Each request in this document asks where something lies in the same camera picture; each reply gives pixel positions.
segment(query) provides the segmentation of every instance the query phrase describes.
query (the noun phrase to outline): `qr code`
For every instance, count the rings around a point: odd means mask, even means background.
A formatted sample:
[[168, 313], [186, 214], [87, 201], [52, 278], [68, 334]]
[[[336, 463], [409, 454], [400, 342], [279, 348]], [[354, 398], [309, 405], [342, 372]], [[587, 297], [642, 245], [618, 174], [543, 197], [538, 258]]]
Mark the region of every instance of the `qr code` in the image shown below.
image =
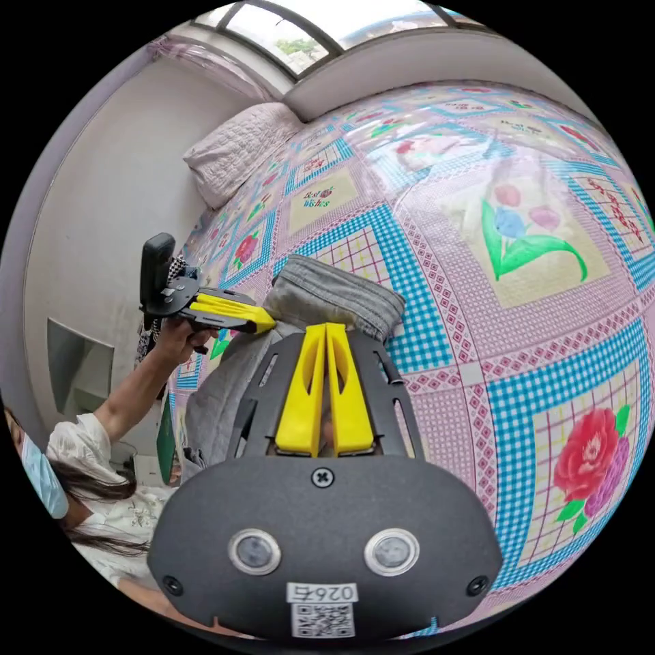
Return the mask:
[[353, 605], [323, 603], [291, 605], [291, 625], [294, 637], [307, 639], [344, 639], [355, 636]]

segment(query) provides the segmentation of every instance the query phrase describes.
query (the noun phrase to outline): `folded gray fabric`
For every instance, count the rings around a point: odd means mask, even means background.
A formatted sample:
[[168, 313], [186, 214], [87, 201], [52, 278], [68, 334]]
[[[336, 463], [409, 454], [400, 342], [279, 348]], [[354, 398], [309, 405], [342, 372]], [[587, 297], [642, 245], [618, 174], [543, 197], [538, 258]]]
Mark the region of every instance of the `folded gray fabric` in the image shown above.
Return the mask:
[[352, 273], [291, 255], [263, 306], [275, 328], [235, 336], [218, 368], [188, 400], [182, 482], [225, 460], [239, 402], [271, 344], [319, 323], [344, 323], [383, 342], [400, 322], [405, 299]]

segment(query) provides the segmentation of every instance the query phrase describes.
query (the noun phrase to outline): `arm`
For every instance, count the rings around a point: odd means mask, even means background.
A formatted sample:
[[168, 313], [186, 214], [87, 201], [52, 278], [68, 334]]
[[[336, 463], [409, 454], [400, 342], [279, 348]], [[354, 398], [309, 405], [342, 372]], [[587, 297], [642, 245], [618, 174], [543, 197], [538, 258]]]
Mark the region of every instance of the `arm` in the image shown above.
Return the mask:
[[145, 417], [173, 371], [210, 336], [214, 331], [193, 334], [188, 321], [164, 321], [157, 345], [95, 412], [111, 443]]
[[217, 635], [228, 635], [230, 637], [241, 636], [240, 632], [235, 632], [234, 630], [229, 630], [228, 628], [219, 626], [216, 619], [214, 619], [214, 626], [211, 628], [188, 619], [186, 616], [180, 614], [169, 602], [168, 598], [158, 589], [147, 589], [146, 587], [141, 587], [141, 585], [124, 578], [119, 581], [118, 589], [128, 598], [143, 605], [146, 609], [156, 612], [161, 616], [165, 616], [168, 619], [172, 619], [173, 621], [177, 621], [178, 623], [184, 623], [187, 626], [198, 628], [199, 630], [214, 632]]

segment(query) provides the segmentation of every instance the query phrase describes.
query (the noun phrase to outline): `white blouse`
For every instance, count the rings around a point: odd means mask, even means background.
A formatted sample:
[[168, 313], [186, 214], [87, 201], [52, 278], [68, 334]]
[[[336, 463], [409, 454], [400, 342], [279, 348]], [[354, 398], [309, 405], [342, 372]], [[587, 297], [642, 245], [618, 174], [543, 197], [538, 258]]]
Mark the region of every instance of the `white blouse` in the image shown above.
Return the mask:
[[[111, 445], [106, 431], [93, 414], [77, 417], [77, 423], [58, 423], [50, 436], [49, 459], [75, 466], [102, 482], [120, 483], [120, 476], [109, 463]], [[139, 485], [127, 500], [83, 500], [93, 514], [79, 526], [88, 534], [112, 536], [135, 543], [149, 542], [162, 509], [175, 489]], [[147, 554], [118, 555], [74, 544], [83, 557], [114, 586], [121, 578], [157, 588], [148, 568]]]

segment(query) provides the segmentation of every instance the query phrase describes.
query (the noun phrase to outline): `pink tulip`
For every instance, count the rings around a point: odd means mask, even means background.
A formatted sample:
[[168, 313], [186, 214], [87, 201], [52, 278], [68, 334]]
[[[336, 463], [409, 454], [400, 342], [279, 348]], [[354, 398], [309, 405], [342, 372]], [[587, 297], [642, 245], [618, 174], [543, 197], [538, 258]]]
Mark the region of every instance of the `pink tulip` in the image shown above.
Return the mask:
[[521, 204], [521, 192], [512, 184], [497, 186], [496, 199], [501, 205], [518, 207]]
[[529, 211], [530, 220], [542, 227], [544, 230], [552, 232], [559, 225], [559, 216], [550, 207], [535, 207]]

